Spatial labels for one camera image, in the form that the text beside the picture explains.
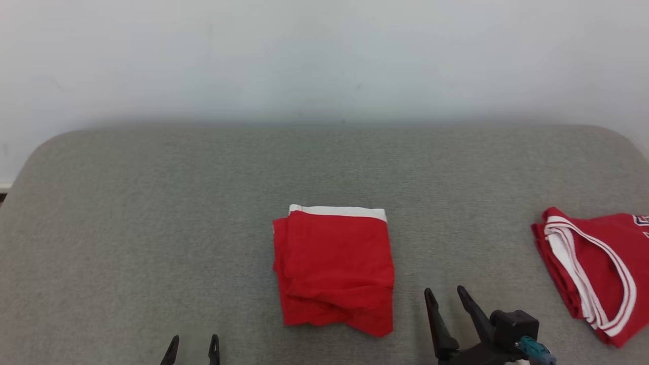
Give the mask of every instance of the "folded red shorts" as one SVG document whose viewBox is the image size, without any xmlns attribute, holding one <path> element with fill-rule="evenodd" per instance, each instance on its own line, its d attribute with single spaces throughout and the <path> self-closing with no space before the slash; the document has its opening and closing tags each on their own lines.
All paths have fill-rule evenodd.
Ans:
<svg viewBox="0 0 649 365">
<path fill-rule="evenodd" d="M 285 325 L 392 332 L 395 269 L 383 209 L 294 204 L 273 227 Z"/>
<path fill-rule="evenodd" d="M 649 216 L 570 218 L 557 208 L 532 225 L 570 314 L 622 347 L 649 324 Z"/>
</svg>

